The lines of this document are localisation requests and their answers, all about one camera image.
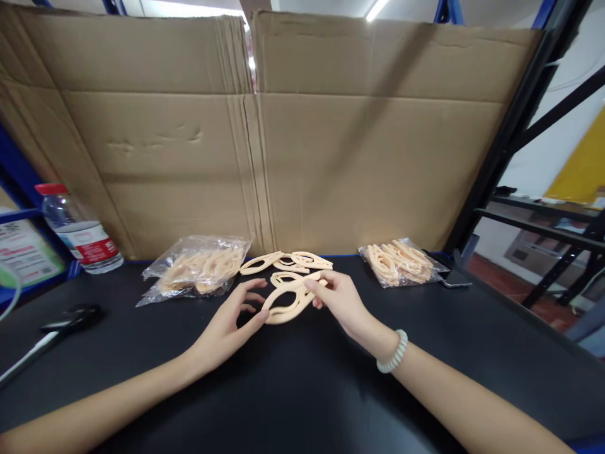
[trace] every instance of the bottle cap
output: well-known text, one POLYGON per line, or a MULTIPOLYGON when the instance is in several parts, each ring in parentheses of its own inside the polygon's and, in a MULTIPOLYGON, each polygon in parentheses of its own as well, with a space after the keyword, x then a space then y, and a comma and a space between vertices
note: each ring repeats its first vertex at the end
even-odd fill
POLYGON ((42 195, 67 194, 69 191, 61 183, 45 183, 34 186, 42 195))

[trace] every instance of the clear plastic bag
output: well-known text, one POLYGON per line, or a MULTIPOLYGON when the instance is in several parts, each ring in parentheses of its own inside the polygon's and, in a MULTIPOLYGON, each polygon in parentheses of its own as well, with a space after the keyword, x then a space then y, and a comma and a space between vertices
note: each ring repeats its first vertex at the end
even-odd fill
POLYGON ((181 238, 143 271, 144 280, 159 279, 137 307, 180 296, 224 294, 231 288, 251 244, 251 240, 239 236, 181 238))
POLYGON ((383 288, 428 284, 441 280, 440 272, 449 271, 428 257, 409 238, 359 248, 383 288))

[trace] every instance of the yellow board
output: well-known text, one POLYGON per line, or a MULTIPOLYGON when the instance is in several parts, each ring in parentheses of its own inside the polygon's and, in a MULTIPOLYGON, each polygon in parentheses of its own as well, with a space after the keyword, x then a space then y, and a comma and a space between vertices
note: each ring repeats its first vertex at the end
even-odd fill
POLYGON ((592 204, 605 185, 605 108, 567 160, 545 197, 592 204))

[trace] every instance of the cardboard box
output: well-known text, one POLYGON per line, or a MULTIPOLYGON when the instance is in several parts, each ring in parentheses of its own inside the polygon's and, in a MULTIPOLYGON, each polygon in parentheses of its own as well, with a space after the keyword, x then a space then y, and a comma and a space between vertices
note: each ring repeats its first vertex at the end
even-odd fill
POLYGON ((129 259, 440 249, 539 32, 260 13, 254 94, 242 25, 2 4, 3 124, 129 259))
POLYGON ((440 250, 538 34, 284 13, 252 27, 275 249, 440 250))

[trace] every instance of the bracelet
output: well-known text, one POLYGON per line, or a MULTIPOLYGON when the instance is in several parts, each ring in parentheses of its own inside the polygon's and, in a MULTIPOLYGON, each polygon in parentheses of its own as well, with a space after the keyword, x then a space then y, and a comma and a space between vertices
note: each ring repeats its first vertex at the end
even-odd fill
POLYGON ((376 366, 378 366, 378 370, 382 373, 391 373, 397 368, 397 366, 399 366, 399 363, 403 359, 405 347, 408 346, 408 335, 405 334, 405 331, 397 330, 395 332, 399 334, 399 345, 397 346, 397 351, 395 352, 393 358, 386 364, 376 360, 376 366))

